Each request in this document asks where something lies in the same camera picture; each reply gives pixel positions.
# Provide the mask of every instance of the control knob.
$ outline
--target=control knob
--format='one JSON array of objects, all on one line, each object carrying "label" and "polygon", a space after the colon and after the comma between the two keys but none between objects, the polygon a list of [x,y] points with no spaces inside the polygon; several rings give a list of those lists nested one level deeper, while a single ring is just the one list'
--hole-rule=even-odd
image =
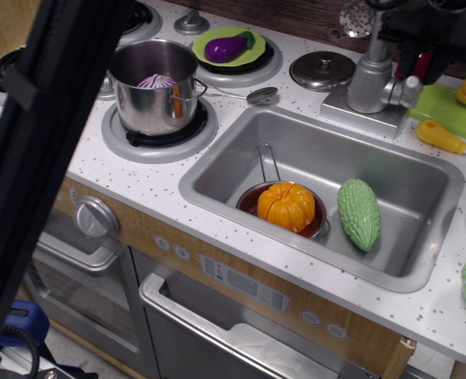
[{"label": "control knob", "polygon": [[100,199],[91,195],[84,195],[78,200],[73,215],[73,225],[89,238],[109,235],[120,227],[112,210]]}]

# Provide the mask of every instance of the stainless steel sink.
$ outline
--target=stainless steel sink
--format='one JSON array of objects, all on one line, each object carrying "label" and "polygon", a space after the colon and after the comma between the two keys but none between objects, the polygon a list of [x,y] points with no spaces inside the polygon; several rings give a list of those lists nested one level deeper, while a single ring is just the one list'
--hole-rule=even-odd
[{"label": "stainless steel sink", "polygon": [[[309,240],[235,208],[263,182],[257,147],[264,143],[282,180],[324,201],[326,236]],[[381,237],[368,253],[352,244],[338,216],[336,195],[349,178],[362,179],[378,197]],[[196,205],[399,292],[416,291],[430,278],[463,187],[463,175],[446,161],[272,106],[245,111],[179,184]]]}]

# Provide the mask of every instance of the oven handle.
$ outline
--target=oven handle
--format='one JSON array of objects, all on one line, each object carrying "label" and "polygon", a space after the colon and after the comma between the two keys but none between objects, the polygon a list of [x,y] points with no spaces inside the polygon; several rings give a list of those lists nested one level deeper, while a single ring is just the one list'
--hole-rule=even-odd
[{"label": "oven handle", "polygon": [[86,254],[45,231],[40,235],[37,247],[47,256],[92,277],[105,276],[118,263],[117,255],[105,247],[100,246],[94,253]]},{"label": "oven handle", "polygon": [[139,295],[148,310],[170,318],[189,332],[277,379],[340,379],[340,375],[248,324],[224,330],[160,293],[165,280],[150,274]]}]

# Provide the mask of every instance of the countertop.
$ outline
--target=countertop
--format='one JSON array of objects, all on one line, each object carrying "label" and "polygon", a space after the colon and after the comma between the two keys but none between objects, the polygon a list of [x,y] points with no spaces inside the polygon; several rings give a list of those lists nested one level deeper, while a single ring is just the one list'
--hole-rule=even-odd
[{"label": "countertop", "polygon": [[[195,36],[183,36],[173,29],[174,22],[186,15],[189,9],[159,0],[152,0],[150,4],[163,18],[163,26],[155,38],[170,39],[187,46],[194,41]],[[235,88],[233,92],[246,95],[261,87],[277,87],[279,93],[270,103],[307,117],[320,118],[320,105],[327,93],[312,92],[296,84],[289,75],[290,64],[311,51],[335,51],[355,62],[359,59],[356,53],[322,43],[207,13],[202,13],[202,16],[210,22],[211,28],[253,28],[272,40],[282,52],[283,65],[275,77],[249,88]],[[440,82],[454,88],[460,85],[459,80],[451,77],[443,77]],[[248,107],[255,107],[243,99],[217,97],[207,98],[207,101],[212,104],[219,123],[210,145],[242,112]],[[115,155],[104,144],[101,133],[103,115],[114,104],[111,101],[95,102],[67,176],[466,363],[466,301],[461,294],[460,279],[460,271],[466,263],[466,156],[422,143],[415,134],[418,122],[410,118],[395,140],[337,124],[356,133],[369,134],[390,144],[447,160],[464,175],[463,193],[430,280],[419,291],[395,293],[186,201],[179,192],[179,180],[209,147],[174,163],[134,163]]]}]

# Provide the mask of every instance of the green plate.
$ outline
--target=green plate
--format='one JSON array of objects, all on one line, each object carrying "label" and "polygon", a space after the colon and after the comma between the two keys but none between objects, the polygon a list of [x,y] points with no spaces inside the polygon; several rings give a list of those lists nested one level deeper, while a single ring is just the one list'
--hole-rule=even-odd
[{"label": "green plate", "polygon": [[440,85],[427,85],[419,97],[417,107],[407,116],[419,121],[440,122],[449,132],[466,138],[466,105],[456,98],[456,90]]},{"label": "green plate", "polygon": [[254,45],[252,46],[252,49],[245,50],[232,61],[225,63],[214,63],[210,62],[207,58],[205,58],[205,46],[207,46],[207,43],[217,38],[234,37],[240,34],[241,32],[245,32],[246,30],[249,29],[240,27],[225,27],[208,30],[207,32],[198,36],[194,40],[192,47],[193,53],[195,53],[195,55],[200,61],[218,67],[236,67],[254,62],[256,59],[261,57],[261,55],[265,52],[266,49],[265,39],[261,37],[258,33],[256,33],[254,30],[249,30],[249,32],[251,32],[254,36]]}]

